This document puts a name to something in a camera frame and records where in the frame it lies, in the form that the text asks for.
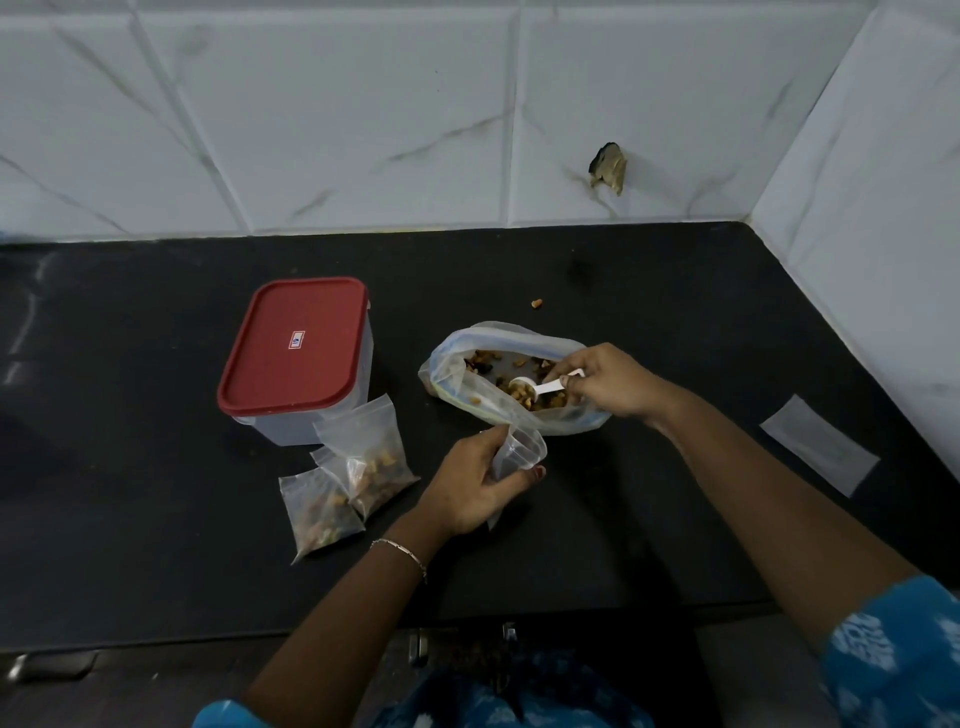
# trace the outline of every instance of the red lid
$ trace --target red lid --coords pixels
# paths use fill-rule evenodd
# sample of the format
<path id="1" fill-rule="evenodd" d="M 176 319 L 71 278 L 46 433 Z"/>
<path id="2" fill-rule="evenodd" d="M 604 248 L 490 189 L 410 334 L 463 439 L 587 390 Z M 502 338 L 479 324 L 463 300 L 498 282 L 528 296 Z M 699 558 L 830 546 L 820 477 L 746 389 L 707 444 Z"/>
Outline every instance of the red lid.
<path id="1" fill-rule="evenodd" d="M 234 417 L 321 409 L 357 378 L 367 286 L 357 279 L 267 283 L 250 301 L 217 389 Z"/>

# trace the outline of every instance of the tile wall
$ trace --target tile wall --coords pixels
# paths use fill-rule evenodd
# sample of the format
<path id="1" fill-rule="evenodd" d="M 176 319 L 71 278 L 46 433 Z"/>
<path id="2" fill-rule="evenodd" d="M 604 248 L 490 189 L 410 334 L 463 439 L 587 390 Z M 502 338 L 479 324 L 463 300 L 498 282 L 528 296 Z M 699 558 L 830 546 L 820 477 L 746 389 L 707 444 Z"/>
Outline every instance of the tile wall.
<path id="1" fill-rule="evenodd" d="M 944 10 L 871 14 L 753 224 L 960 477 L 960 26 Z"/>
<path id="2" fill-rule="evenodd" d="M 0 239 L 742 218 L 870 10 L 422 5 L 0 0 Z"/>

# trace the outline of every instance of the black countertop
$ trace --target black countertop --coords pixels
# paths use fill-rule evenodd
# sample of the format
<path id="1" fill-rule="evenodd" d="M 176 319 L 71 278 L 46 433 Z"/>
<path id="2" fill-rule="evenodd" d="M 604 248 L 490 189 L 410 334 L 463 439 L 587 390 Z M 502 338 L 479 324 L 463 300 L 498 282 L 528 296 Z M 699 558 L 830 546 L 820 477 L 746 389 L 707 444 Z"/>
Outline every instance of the black countertop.
<path id="1" fill-rule="evenodd" d="M 280 449 L 216 405 L 252 292 L 370 288 L 371 396 L 389 392 L 429 479 L 482 423 L 417 369 L 484 320 L 610 340 L 714 402 L 900 549 L 960 584 L 960 488 L 762 243 L 738 224 L 0 247 L 0 648 L 293 628 L 416 499 L 293 567 Z M 530 306 L 542 298 L 540 310 Z M 794 393 L 881 457 L 852 500 L 758 424 Z M 451 546 L 410 623 L 769 595 L 680 456 L 635 422 L 548 440 L 549 476 L 493 533 Z"/>

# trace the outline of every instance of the bracelet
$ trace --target bracelet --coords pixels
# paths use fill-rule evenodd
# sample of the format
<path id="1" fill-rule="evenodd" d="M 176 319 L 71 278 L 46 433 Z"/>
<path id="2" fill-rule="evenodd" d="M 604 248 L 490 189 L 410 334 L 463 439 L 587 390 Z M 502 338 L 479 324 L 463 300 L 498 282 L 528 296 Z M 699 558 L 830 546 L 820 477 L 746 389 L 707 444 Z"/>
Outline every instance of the bracelet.
<path id="1" fill-rule="evenodd" d="M 420 559 L 418 559 L 417 556 L 414 555 L 413 551 L 411 551 L 406 546 L 401 546 L 396 541 L 391 541 L 390 539 L 374 539 L 373 543 L 370 544 L 370 548 L 373 548 L 377 544 L 390 544 L 390 546 L 392 546 L 393 548 L 397 548 L 403 551 L 403 553 L 405 553 L 407 556 L 413 559 L 414 563 L 417 564 L 418 567 L 420 567 L 420 571 L 423 573 L 423 583 L 426 584 L 426 566 L 424 566 L 423 562 Z"/>

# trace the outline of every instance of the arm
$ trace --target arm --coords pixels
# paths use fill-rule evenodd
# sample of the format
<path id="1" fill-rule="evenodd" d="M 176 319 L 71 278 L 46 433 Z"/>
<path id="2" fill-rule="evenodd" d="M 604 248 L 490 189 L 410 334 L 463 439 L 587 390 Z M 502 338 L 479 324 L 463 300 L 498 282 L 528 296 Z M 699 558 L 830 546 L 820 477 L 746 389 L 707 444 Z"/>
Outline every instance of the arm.
<path id="1" fill-rule="evenodd" d="M 610 344 L 557 364 L 571 396 L 637 416 L 677 447 L 783 611 L 819 648 L 865 602 L 919 572 L 708 402 Z"/>
<path id="2" fill-rule="evenodd" d="M 537 466 L 485 484 L 507 429 L 501 425 L 458 442 L 417 506 L 385 538 L 409 548 L 426 566 L 452 536 L 472 531 L 543 478 L 546 470 Z M 277 728 L 349 726 L 421 579 L 407 554 L 375 545 L 277 651 L 243 703 Z"/>

